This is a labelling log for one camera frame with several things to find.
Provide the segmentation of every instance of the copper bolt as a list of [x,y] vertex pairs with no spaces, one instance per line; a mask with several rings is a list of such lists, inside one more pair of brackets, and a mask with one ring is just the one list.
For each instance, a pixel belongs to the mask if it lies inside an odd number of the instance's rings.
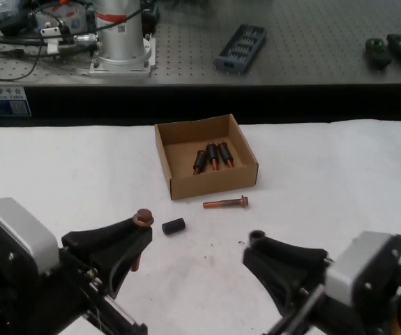
[[133,262],[132,266],[130,267],[130,270],[132,272],[137,272],[138,268],[139,268],[139,261],[142,258],[142,254],[139,254],[139,256],[137,257],[137,259]]
[[132,217],[132,221],[135,225],[139,225],[140,227],[151,227],[153,223],[152,212],[148,209],[138,209],[137,213]]
[[216,159],[213,159],[212,164],[213,164],[213,170],[214,170],[214,171],[219,170],[219,164],[217,163],[217,160],[216,160]]
[[218,208],[218,207],[230,207],[230,206],[247,207],[248,198],[242,195],[241,199],[221,200],[221,201],[212,201],[203,203],[203,208]]
[[[132,217],[132,221],[135,225],[143,228],[149,228],[153,223],[152,212],[148,209],[138,209],[137,213]],[[132,272],[138,271],[141,257],[142,254],[139,254],[137,259],[133,262],[132,266],[130,267]]]

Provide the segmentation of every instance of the bolt head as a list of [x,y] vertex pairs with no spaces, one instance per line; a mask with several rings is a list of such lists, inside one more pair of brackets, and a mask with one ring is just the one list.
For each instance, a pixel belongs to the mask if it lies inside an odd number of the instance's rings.
[[244,197],[242,195],[241,201],[242,201],[242,207],[247,207],[248,206],[248,198],[247,197]]
[[150,227],[153,223],[152,212],[145,208],[138,209],[132,220],[136,225]]

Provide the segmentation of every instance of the metal screw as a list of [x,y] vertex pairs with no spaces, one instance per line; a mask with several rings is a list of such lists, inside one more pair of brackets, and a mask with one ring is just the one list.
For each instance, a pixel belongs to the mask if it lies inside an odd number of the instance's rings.
[[248,198],[242,195],[241,199],[221,200],[221,201],[212,201],[203,203],[203,208],[218,208],[218,207],[230,207],[230,206],[247,207]]

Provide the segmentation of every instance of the silver cylinder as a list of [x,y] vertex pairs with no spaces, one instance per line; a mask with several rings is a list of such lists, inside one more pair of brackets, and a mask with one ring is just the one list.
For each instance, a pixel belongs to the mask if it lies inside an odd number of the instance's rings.
[[[124,19],[139,10],[139,0],[94,0],[98,28]],[[142,16],[98,32],[99,57],[115,65],[133,64],[146,57],[142,33]]]

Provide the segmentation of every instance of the white label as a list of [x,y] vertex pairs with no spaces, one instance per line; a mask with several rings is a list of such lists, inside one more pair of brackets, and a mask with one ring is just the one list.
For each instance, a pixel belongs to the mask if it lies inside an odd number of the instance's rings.
[[[98,28],[108,26],[109,24],[112,24],[112,23],[113,22],[109,22],[109,21],[100,19],[99,17],[96,18],[96,26]],[[118,24],[117,26],[107,28],[106,30],[112,31],[114,33],[121,33],[121,34],[126,34],[127,33],[126,23]]]
[[0,87],[0,100],[26,100],[23,87]]
[[0,116],[31,116],[23,87],[0,87]]

